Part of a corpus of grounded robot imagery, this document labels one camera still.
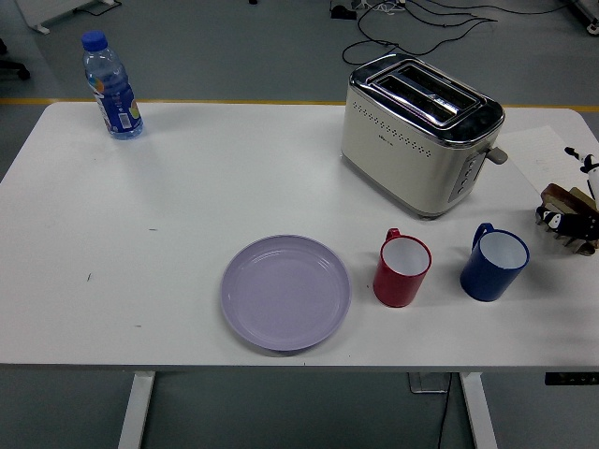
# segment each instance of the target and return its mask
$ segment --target blue bottle cap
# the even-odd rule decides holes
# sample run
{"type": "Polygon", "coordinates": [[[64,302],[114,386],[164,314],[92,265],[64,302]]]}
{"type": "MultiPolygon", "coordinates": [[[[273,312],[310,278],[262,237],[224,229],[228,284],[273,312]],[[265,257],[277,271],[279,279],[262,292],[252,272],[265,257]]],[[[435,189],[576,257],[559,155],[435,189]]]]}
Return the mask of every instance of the blue bottle cap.
{"type": "Polygon", "coordinates": [[[106,40],[106,36],[99,30],[88,31],[81,36],[81,43],[83,48],[87,51],[100,51],[104,50],[109,42],[106,40]]]}

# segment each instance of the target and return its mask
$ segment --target bottle label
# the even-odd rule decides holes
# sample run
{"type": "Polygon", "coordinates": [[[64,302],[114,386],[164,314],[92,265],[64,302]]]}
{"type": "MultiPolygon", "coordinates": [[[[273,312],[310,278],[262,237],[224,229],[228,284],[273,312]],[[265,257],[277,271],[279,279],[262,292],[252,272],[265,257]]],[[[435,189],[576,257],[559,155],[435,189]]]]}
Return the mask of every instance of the bottle label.
{"type": "Polygon", "coordinates": [[[90,79],[90,87],[109,131],[124,133],[139,126],[138,104],[129,84],[117,94],[104,94],[104,84],[98,78],[90,79]]]}

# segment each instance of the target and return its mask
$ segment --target mug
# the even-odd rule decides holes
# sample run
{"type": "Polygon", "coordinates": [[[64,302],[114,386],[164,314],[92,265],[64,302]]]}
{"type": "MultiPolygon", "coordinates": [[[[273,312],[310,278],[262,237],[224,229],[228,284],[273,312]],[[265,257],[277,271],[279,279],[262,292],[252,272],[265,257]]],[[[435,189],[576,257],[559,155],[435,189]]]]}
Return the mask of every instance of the mug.
{"type": "Polygon", "coordinates": [[[476,229],[472,253],[460,275],[461,288],[479,301],[500,297],[526,267],[531,254],[520,237],[491,223],[476,229]]]}
{"type": "Polygon", "coordinates": [[[427,245],[400,234],[397,228],[389,229],[374,274],[374,294],[386,306],[407,306],[414,300],[431,261],[427,245]]]}

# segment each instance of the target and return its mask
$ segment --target toaster slot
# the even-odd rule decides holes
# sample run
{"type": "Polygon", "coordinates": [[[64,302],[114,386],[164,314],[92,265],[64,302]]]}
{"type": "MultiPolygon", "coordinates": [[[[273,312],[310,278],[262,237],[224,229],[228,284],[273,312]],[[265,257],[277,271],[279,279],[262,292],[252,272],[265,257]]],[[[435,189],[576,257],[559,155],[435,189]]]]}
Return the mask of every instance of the toaster slot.
{"type": "Polygon", "coordinates": [[[439,80],[427,72],[423,72],[414,65],[409,65],[402,70],[400,72],[400,78],[406,78],[407,80],[417,83],[432,94],[439,96],[439,98],[454,106],[457,110],[466,110],[477,103],[475,98],[459,91],[455,87],[439,80]]]}
{"type": "Polygon", "coordinates": [[[373,86],[437,125],[444,125],[479,104],[473,94],[415,64],[387,72],[373,86]]]}
{"type": "Polygon", "coordinates": [[[378,86],[391,95],[391,97],[410,109],[424,113],[433,118],[437,123],[445,123],[456,114],[435,102],[430,96],[423,94],[405,82],[395,77],[386,77],[378,82],[378,86]]]}

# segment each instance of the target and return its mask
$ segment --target purple plate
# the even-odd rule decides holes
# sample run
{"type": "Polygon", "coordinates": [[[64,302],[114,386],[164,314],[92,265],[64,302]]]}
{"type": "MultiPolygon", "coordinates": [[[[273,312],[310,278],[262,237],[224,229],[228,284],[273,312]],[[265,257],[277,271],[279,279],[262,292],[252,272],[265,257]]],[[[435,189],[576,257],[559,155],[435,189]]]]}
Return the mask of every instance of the purple plate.
{"type": "Polygon", "coordinates": [[[221,305],[233,329],[253,344],[297,351],[324,340],[351,301],[343,262],[300,236],[274,236],[241,250],[226,268],[221,305]]]}

